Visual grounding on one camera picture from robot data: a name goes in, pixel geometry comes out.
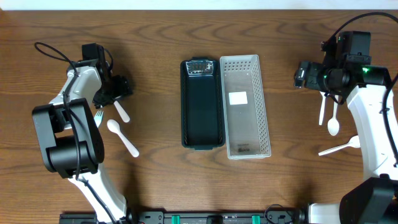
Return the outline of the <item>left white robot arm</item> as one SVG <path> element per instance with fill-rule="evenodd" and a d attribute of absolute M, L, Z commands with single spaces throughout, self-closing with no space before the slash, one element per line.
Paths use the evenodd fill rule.
<path fill-rule="evenodd" d="M 67 62 L 67 80 L 48 104 L 36 106 L 32 119 L 44 166 L 77 186 L 94 213 L 63 213 L 60 223 L 138 223 L 124 195 L 113 186 L 104 168 L 104 143 L 90 103 L 100 109 L 132 94 L 127 78 L 113 75 L 111 56 L 102 45 L 81 47 L 82 59 Z"/>

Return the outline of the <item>white plastic spoon near arm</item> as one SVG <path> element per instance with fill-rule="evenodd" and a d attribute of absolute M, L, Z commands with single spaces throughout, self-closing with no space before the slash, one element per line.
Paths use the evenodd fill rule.
<path fill-rule="evenodd" d="M 353 136 L 346 144 L 342 144 L 342 145 L 324 150 L 322 152 L 319 152 L 318 155 L 324 156 L 324 155 L 339 151 L 341 149 L 344 149 L 346 147 L 360 148 L 361 145 L 360 145 L 360 141 L 359 141 L 359 136 L 358 135 Z"/>

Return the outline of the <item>white plastic fork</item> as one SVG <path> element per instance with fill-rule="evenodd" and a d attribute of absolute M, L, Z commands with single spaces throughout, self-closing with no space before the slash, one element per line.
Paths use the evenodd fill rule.
<path fill-rule="evenodd" d="M 117 112 L 119 113 L 121 119 L 122 119 L 125 123 L 130 122 L 131 119 L 130 119 L 129 115 L 127 114 L 127 112 L 125 111 L 125 109 L 121 106 L 121 104 L 119 103 L 119 101 L 115 101 L 115 102 L 113 103 L 113 105 L 115 106 L 115 108 L 116 108 Z"/>

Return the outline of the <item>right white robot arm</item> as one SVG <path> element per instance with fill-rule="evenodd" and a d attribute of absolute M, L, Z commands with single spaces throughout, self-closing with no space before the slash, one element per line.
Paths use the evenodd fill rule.
<path fill-rule="evenodd" d="M 397 223 L 397 119 L 388 69 L 371 65 L 369 32 L 345 31 L 323 43 L 322 63 L 302 61 L 294 85 L 321 91 L 350 110 L 364 181 L 338 203 L 312 203 L 308 223 Z"/>

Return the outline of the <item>white plastic spoon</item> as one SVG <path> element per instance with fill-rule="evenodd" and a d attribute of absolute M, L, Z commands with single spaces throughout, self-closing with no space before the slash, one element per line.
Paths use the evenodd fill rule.
<path fill-rule="evenodd" d="M 107 121 L 107 127 L 112 133 L 115 133 L 115 134 L 117 134 L 119 136 L 119 138 L 122 140 L 122 142 L 126 146 L 127 150 L 130 152 L 132 157 L 139 157 L 139 151 L 131 143 L 131 141 L 128 140 L 128 138 L 125 137 L 125 135 L 121 132 L 120 125 L 119 125 L 119 123 L 116 120 L 109 119 Z"/>

